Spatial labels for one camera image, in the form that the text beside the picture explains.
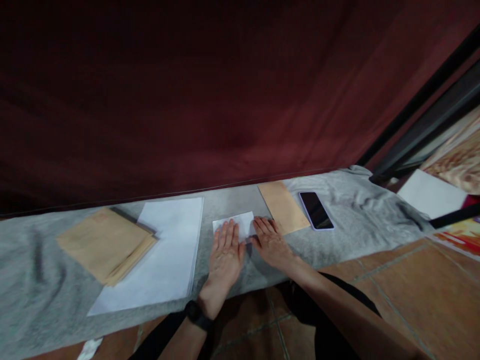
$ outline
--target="hand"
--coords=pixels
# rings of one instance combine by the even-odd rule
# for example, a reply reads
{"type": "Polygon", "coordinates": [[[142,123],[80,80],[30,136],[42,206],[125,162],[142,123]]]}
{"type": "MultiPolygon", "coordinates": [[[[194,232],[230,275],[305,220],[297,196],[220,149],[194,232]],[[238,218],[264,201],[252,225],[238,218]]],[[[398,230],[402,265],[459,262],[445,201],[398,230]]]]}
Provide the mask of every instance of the hand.
{"type": "Polygon", "coordinates": [[[269,222],[266,217],[256,216],[253,220],[253,227],[258,235],[258,239],[251,238],[253,247],[268,265],[279,269],[288,276],[289,268],[297,256],[280,234],[275,221],[269,222]]]}
{"type": "Polygon", "coordinates": [[[209,319],[215,319],[232,286],[237,282],[245,257],[245,243],[239,244],[239,225],[231,219],[213,236],[208,279],[198,304],[209,319]]]}

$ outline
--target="black phone screen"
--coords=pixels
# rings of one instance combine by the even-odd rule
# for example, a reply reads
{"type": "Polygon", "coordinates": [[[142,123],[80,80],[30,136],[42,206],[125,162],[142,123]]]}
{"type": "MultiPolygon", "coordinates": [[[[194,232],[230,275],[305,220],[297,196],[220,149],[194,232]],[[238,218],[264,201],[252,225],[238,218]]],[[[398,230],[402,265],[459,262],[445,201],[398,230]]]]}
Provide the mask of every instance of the black phone screen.
{"type": "Polygon", "coordinates": [[[334,225],[330,220],[319,197],[314,192],[301,192],[301,200],[305,205],[306,212],[310,217],[311,223],[315,229],[333,229],[334,225]]]}

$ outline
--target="gray blanket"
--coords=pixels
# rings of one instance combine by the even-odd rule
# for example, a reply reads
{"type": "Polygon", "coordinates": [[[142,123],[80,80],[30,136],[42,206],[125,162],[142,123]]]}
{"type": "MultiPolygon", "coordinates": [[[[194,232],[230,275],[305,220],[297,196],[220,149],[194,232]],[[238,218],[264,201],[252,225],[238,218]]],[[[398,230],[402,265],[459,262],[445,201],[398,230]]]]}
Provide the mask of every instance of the gray blanket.
{"type": "MultiPolygon", "coordinates": [[[[316,191],[335,224],[333,231],[305,228],[285,238],[315,268],[391,250],[433,229],[396,194],[369,182],[360,167],[284,180],[298,200],[316,191]]],[[[149,201],[204,197],[195,268],[196,297],[208,274],[212,221],[253,211],[270,212],[256,185],[210,190],[149,201]]],[[[117,205],[135,219],[145,201],[117,205]]],[[[182,309],[189,299],[86,317],[102,286],[66,255],[55,238],[97,209],[52,212],[0,222],[0,354],[20,359],[101,337],[182,309]]],[[[245,264],[230,296],[266,288],[285,277],[247,248],[245,264]]]]}

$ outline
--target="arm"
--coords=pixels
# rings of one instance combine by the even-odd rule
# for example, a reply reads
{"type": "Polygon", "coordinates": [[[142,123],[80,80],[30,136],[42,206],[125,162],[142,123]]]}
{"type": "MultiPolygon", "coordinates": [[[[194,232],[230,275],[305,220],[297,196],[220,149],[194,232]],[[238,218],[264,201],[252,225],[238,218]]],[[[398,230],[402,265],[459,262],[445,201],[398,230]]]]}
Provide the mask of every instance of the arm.
{"type": "Polygon", "coordinates": [[[325,312],[361,359],[429,359],[416,345],[295,255],[275,224],[256,217],[253,246],[325,312]]]}
{"type": "MultiPolygon", "coordinates": [[[[208,279],[198,295],[203,314],[214,320],[232,286],[237,282],[245,256],[245,243],[239,244],[239,226],[233,220],[217,229],[213,238],[208,279]]],[[[183,320],[158,360],[196,359],[207,338],[207,332],[183,320]]]]}

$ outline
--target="black metal frame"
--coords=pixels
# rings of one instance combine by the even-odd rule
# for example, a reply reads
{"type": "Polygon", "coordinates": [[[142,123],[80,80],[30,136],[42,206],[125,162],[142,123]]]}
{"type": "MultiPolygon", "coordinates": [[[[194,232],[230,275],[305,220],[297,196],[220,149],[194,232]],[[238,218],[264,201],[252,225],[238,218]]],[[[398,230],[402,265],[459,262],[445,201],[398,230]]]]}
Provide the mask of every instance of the black metal frame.
{"type": "Polygon", "coordinates": [[[478,215],[480,215],[480,202],[430,220],[430,225],[432,225],[434,229],[441,229],[447,225],[455,224],[478,215]]]}
{"type": "Polygon", "coordinates": [[[381,183],[437,136],[480,104],[480,60],[453,84],[398,140],[370,180],[381,183]]]}
{"type": "MultiPolygon", "coordinates": [[[[450,76],[480,48],[480,25],[461,43],[392,123],[358,160],[365,166],[388,140],[420,109],[450,76]]],[[[454,83],[400,138],[373,170],[370,180],[381,184],[405,172],[402,164],[480,104],[480,60],[454,83]]],[[[480,203],[430,220],[435,229],[480,215],[480,203]]]]}
{"type": "Polygon", "coordinates": [[[460,46],[448,57],[405,108],[387,126],[368,148],[357,165],[365,166],[395,133],[420,109],[423,104],[448,80],[450,76],[480,47],[480,25],[478,25],[460,46]]]}

